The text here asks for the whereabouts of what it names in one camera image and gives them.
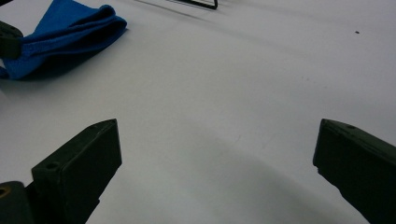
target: blue towel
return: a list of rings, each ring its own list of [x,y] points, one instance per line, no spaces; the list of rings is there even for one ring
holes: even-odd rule
[[[126,21],[111,6],[90,8],[72,0],[53,0],[35,31],[20,39],[21,56],[3,59],[6,69],[0,67],[0,77],[25,77],[53,55],[104,49],[125,27]]]

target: white surface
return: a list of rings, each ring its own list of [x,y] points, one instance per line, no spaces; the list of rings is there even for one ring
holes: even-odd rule
[[[115,118],[123,165],[88,223],[367,223],[312,157],[324,118],[396,145],[395,1],[80,2],[128,31],[64,74],[0,80],[0,182],[27,185]],[[28,35],[49,4],[14,0],[0,20]]]

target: white table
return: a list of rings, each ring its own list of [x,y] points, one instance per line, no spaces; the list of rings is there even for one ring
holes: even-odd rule
[[[79,2],[128,30],[55,76],[0,80],[0,182],[29,184],[114,118],[123,165],[88,223],[367,223],[312,158],[321,119],[396,145],[395,1]],[[29,35],[49,5],[14,0],[0,20]]]

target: blue cloth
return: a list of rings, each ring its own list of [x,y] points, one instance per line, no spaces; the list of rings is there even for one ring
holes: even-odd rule
[[[104,49],[125,27],[126,21],[111,6],[90,8],[72,0],[53,0],[35,31],[20,39],[21,56],[3,59],[6,69],[0,67],[0,77],[25,77],[52,55]]]

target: screw hole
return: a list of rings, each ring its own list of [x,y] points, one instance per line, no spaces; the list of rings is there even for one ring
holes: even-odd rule
[[[0,198],[6,197],[11,192],[10,187],[2,187],[0,188]]]
[[[53,170],[53,169],[58,168],[58,166],[59,166],[58,162],[52,162],[52,163],[48,164],[46,167],[49,170]]]

